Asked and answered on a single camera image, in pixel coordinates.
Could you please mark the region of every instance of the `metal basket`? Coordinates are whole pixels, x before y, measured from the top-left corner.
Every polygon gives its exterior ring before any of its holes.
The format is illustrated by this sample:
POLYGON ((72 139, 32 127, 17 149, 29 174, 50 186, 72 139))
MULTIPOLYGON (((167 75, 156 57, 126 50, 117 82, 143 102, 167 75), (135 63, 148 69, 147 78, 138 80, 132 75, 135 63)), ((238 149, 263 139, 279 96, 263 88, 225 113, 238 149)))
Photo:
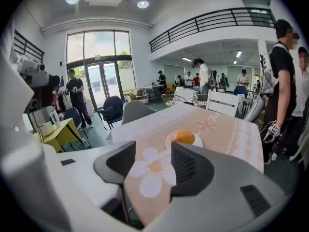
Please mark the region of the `metal basket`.
POLYGON ((192 96, 190 100, 193 102, 194 106, 206 108, 207 98, 208 98, 208 95, 200 94, 200 95, 192 96))
POLYGON ((184 97, 173 94, 163 94, 161 95, 161 98, 167 106, 174 106, 180 103, 187 102, 187 100, 184 97))

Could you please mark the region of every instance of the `orange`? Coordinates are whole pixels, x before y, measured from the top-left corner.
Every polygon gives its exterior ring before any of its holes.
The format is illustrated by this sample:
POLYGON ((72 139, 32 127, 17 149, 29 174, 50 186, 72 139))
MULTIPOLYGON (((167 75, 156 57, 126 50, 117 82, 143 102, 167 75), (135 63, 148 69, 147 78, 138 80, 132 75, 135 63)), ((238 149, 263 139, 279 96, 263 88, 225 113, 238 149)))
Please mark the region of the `orange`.
POLYGON ((190 131, 180 130, 174 134, 172 141, 191 145, 195 141, 195 136, 190 131))

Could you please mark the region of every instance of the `red shirt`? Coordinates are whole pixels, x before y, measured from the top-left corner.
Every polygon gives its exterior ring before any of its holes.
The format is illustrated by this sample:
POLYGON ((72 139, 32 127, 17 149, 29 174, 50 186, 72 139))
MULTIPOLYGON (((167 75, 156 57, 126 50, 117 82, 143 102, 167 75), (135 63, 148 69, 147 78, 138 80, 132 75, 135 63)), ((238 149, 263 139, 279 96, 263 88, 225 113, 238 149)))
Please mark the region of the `red shirt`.
POLYGON ((194 85, 198 86, 199 85, 199 77, 195 77, 194 79, 194 85))

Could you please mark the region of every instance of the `black railing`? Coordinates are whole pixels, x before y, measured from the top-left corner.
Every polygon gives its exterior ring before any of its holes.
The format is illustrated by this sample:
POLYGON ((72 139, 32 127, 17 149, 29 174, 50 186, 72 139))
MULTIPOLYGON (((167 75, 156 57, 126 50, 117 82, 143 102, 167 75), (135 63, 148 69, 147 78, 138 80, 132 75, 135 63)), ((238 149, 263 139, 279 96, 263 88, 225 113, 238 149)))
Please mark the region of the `black railing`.
POLYGON ((44 52, 16 30, 14 31, 14 50, 43 63, 44 52))
POLYGON ((232 26, 259 26, 273 28, 275 18, 270 9, 233 8, 213 11, 186 20, 160 34, 149 42, 151 52, 183 37, 210 29, 232 26))

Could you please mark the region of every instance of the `white flower pattern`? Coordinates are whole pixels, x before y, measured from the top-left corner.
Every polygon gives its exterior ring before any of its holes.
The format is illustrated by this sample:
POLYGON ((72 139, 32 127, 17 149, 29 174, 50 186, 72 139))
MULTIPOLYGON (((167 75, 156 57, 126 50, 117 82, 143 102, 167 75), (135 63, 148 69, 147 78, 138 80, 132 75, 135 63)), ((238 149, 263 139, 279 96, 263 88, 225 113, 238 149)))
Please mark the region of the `white flower pattern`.
POLYGON ((155 148, 147 148, 143 151, 145 160, 135 161, 129 175, 140 177, 144 175, 140 183, 140 193, 145 198, 156 197, 162 188, 162 179, 174 186, 176 185, 176 173, 171 165, 171 152, 164 150, 160 154, 155 148))

